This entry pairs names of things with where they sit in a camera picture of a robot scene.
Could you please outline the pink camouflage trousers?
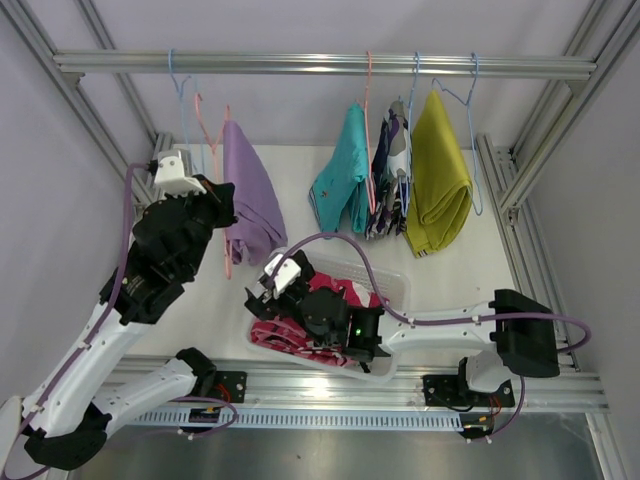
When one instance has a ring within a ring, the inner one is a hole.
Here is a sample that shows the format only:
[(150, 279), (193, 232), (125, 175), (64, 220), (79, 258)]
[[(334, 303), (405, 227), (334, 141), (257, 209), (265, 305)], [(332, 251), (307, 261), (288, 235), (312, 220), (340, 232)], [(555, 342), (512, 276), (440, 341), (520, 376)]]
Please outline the pink camouflage trousers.
[(324, 273), (297, 280), (315, 292), (320, 321), (302, 325), (291, 318), (259, 320), (251, 314), (250, 342), (315, 365), (357, 367), (368, 374), (373, 359), (386, 355), (377, 334), (385, 299), (352, 280)]

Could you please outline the lilac purple trousers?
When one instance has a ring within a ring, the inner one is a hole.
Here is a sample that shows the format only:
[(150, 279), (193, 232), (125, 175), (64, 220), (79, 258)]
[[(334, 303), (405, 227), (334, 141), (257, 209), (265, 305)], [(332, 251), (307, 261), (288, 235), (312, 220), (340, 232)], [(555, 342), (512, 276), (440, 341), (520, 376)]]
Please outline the lilac purple trousers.
[(288, 243), (279, 201), (263, 162), (240, 125), (229, 120), (223, 130), (223, 171), (235, 187), (237, 222), (226, 230), (226, 245), (235, 265), (261, 264)]

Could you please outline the light blue wire hanger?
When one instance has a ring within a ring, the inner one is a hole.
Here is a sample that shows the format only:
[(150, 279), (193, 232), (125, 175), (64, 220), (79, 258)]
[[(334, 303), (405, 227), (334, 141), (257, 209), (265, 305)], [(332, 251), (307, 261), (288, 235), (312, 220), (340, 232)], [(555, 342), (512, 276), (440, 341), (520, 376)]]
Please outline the light blue wire hanger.
[(191, 154), (191, 168), (193, 172), (204, 174), (206, 172), (206, 166), (203, 147), (199, 147), (199, 157), (193, 154), (192, 133), (190, 129), (192, 107), (189, 94), (197, 92), (197, 81), (191, 74), (176, 74), (175, 55), (176, 50), (170, 48), (167, 54), (167, 66), (177, 96), (183, 144), (187, 152)]

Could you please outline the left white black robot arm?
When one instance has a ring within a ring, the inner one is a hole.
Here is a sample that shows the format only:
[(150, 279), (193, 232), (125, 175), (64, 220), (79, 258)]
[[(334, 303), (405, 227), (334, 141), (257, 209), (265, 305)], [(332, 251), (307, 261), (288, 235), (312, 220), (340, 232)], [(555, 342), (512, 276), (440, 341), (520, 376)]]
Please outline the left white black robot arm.
[(130, 227), (133, 241), (99, 293), (76, 345), (42, 387), (22, 404), (24, 449), (37, 464), (74, 470), (107, 440), (149, 410), (216, 391), (217, 369), (195, 347), (180, 350), (158, 370), (114, 390), (103, 383), (124, 354), (195, 280), (217, 229), (236, 221), (231, 183), (196, 178), (198, 190), (150, 204)]

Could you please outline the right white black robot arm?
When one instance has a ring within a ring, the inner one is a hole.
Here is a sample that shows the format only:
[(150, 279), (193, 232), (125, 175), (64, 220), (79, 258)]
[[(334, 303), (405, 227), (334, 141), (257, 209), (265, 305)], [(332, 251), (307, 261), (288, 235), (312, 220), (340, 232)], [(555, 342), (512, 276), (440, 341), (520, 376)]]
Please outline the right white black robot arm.
[(379, 299), (353, 305), (345, 287), (296, 280), (280, 294), (256, 285), (244, 306), (250, 348), (347, 378), (385, 383), (406, 352), (461, 350), (455, 391), (467, 404), (480, 403), (510, 376), (559, 374), (549, 311), (514, 290), (470, 307), (392, 315)]

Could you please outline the teal trousers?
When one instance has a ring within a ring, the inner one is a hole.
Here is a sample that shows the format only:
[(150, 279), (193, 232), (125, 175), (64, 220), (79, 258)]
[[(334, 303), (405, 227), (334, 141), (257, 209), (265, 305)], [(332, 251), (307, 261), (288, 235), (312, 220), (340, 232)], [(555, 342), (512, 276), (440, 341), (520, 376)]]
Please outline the teal trousers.
[(368, 175), (364, 109), (353, 103), (346, 111), (333, 154), (308, 194), (321, 232), (337, 232), (344, 213), (354, 233), (364, 232), (369, 217)]

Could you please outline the purple white patterned trousers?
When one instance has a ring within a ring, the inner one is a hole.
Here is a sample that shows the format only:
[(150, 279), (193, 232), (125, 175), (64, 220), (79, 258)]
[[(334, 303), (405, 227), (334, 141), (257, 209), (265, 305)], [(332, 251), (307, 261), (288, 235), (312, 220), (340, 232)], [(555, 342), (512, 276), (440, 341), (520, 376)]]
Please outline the purple white patterned trousers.
[(408, 127), (408, 105), (393, 101), (383, 117), (373, 159), (375, 210), (365, 229), (367, 240), (406, 231), (411, 183)]

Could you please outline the olive yellow trousers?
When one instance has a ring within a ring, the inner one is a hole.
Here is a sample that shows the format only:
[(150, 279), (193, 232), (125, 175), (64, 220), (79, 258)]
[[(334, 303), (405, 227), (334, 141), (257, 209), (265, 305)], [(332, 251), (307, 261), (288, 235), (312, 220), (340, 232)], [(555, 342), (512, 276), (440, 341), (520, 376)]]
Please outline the olive yellow trousers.
[(412, 132), (412, 185), (405, 238), (417, 258), (447, 248), (472, 207), (472, 180), (438, 92), (431, 91)]

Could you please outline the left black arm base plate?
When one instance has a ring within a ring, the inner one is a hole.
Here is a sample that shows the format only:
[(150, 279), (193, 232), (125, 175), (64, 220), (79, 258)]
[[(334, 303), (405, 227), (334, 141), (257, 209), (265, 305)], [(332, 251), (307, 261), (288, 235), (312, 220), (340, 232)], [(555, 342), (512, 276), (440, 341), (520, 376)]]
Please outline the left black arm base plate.
[(212, 398), (242, 404), (247, 393), (247, 379), (244, 371), (218, 371), (209, 393)]

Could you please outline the aluminium hanging rail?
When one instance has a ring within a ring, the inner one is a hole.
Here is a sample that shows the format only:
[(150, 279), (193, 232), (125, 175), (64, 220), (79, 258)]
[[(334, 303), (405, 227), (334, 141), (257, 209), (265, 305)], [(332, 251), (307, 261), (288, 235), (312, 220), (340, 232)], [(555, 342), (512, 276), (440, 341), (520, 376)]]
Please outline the aluminium hanging rail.
[(204, 51), (67, 50), (53, 55), (67, 73), (474, 76), (586, 81), (597, 63), (576, 56), (492, 57), (413, 54), (238, 53)]

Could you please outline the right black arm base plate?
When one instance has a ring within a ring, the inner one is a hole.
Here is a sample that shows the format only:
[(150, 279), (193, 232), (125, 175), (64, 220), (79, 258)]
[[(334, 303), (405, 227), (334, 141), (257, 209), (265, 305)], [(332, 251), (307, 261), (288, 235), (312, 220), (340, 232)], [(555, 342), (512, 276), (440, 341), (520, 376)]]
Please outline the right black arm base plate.
[(459, 413), (475, 408), (515, 407), (514, 388), (510, 380), (491, 393), (471, 390), (458, 375), (424, 375), (423, 396), (428, 407), (443, 407)]

